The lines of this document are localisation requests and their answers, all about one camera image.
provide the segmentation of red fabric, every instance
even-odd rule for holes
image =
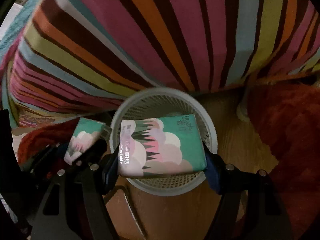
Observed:
[[[249,93],[248,115],[279,160],[270,176],[297,239],[320,212],[320,89],[293,84],[255,87]]]
[[[79,118],[49,125],[28,133],[22,138],[18,149],[18,163],[24,163],[28,158],[44,149],[46,145],[67,143],[79,122]]]

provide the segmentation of white plastic basket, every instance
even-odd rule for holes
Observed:
[[[190,95],[176,89],[151,88],[127,98],[116,111],[112,122],[110,149],[119,144],[122,120],[194,114],[202,140],[212,153],[217,153],[217,134],[207,111]],[[153,195],[175,196],[186,193],[205,180],[203,172],[159,179],[128,179],[137,188]]]

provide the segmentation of basket mesh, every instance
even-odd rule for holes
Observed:
[[[127,110],[127,112],[121,113],[118,116],[118,120],[115,124],[117,133],[114,133],[113,142],[114,145],[119,144],[121,121],[122,120],[140,120],[147,118],[156,118],[164,116],[175,116],[184,114],[194,114],[196,117],[197,125],[200,131],[200,135],[204,143],[210,149],[210,138],[207,128],[204,124],[205,120],[197,113],[187,101],[177,98],[173,95],[152,95],[145,96],[132,104],[132,106]],[[169,189],[182,187],[190,183],[194,178],[196,178],[200,172],[187,175],[172,175],[165,178],[157,179],[139,179],[139,181],[149,187]]]

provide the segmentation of patterned cloth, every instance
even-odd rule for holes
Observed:
[[[305,76],[320,68],[319,23],[310,0],[42,0],[7,61],[10,106],[38,126],[149,87]]]

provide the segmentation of red fluffy rug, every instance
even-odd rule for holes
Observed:
[[[248,115],[279,164],[270,173],[298,239],[320,212],[320,89],[255,87]]]

